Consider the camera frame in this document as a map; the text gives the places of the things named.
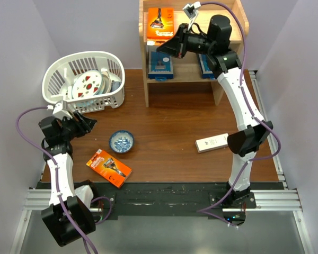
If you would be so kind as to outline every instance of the plastic basket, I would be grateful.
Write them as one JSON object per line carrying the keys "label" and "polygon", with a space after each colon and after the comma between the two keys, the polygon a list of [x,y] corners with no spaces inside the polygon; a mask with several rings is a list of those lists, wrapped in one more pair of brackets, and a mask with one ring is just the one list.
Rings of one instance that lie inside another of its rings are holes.
{"label": "plastic basket", "polygon": [[[118,89],[101,95],[72,99],[68,88],[86,71],[107,71],[110,79],[121,82]],[[103,51],[86,51],[65,56],[54,62],[46,71],[42,81],[43,98],[51,104],[67,101],[80,113],[104,110],[106,106],[119,107],[125,98],[125,70],[120,60]]]}

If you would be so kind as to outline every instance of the metal frame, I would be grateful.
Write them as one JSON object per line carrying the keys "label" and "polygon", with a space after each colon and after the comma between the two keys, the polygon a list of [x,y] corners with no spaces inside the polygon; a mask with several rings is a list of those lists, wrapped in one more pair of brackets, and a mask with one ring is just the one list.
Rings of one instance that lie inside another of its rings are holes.
{"label": "metal frame", "polygon": [[[261,114],[266,118],[265,109],[261,100],[259,84],[254,71],[250,71],[250,77],[253,84],[253,89],[258,101],[258,106]],[[268,137],[271,152],[276,151],[276,143],[272,137]],[[284,177],[280,160],[278,156],[273,158],[278,179],[282,182],[284,190],[252,190],[255,196],[257,208],[249,208],[247,211],[293,211],[296,221],[299,236],[306,254],[313,254],[314,249],[311,244],[310,236],[306,228],[301,202],[299,200],[297,190],[288,190],[287,183]],[[30,189],[25,200],[23,212],[20,218],[19,225],[15,234],[13,245],[10,254],[18,254],[21,251],[22,243],[25,238],[29,220],[32,211],[40,211],[48,207],[51,190],[49,189]],[[238,212],[240,209],[225,208],[224,212]],[[96,212],[97,208],[91,208],[90,211]]]}

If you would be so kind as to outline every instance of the shelf board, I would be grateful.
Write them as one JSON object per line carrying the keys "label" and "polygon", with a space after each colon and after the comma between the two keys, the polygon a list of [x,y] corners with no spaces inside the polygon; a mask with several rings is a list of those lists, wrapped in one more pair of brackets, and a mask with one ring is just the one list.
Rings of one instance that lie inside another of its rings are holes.
{"label": "shelf board", "polygon": [[177,82],[210,82],[209,78],[201,78],[201,70],[195,53],[187,52],[183,59],[173,58],[173,79],[156,81],[147,79],[148,83],[177,83]]}
{"label": "shelf board", "polygon": [[[238,28],[237,23],[231,16],[231,14],[227,10],[213,10],[213,11],[202,11],[199,13],[196,23],[200,25],[200,28],[207,33],[208,25],[210,22],[210,19],[213,15],[220,14],[223,16],[227,16],[230,20],[231,26],[232,26],[232,33],[231,33],[231,43],[232,44],[239,44],[241,43],[241,35]],[[147,22],[148,22],[148,12],[144,12],[144,26],[143,26],[143,33],[144,33],[144,42],[147,42]],[[189,23],[189,19],[187,18],[184,11],[174,11],[174,30],[178,29],[179,25],[181,23]]]}

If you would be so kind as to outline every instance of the bowl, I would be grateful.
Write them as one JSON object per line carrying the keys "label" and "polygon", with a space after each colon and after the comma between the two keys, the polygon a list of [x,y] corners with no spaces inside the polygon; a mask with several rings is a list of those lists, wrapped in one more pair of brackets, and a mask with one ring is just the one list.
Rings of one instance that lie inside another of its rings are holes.
{"label": "bowl", "polygon": [[129,131],[117,131],[110,138],[110,148],[117,153],[125,153],[131,150],[134,137]]}

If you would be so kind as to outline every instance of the blue box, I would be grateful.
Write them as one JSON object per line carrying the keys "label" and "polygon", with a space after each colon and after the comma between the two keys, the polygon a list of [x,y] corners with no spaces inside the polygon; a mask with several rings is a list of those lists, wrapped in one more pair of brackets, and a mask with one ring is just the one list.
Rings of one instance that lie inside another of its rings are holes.
{"label": "blue box", "polygon": [[197,54],[197,57],[198,57],[198,62],[199,62],[200,70],[201,70],[201,77],[215,80],[213,72],[207,66],[206,56],[202,54]]}
{"label": "blue box", "polygon": [[173,78],[172,57],[157,52],[157,47],[148,47],[148,78],[165,81]]}

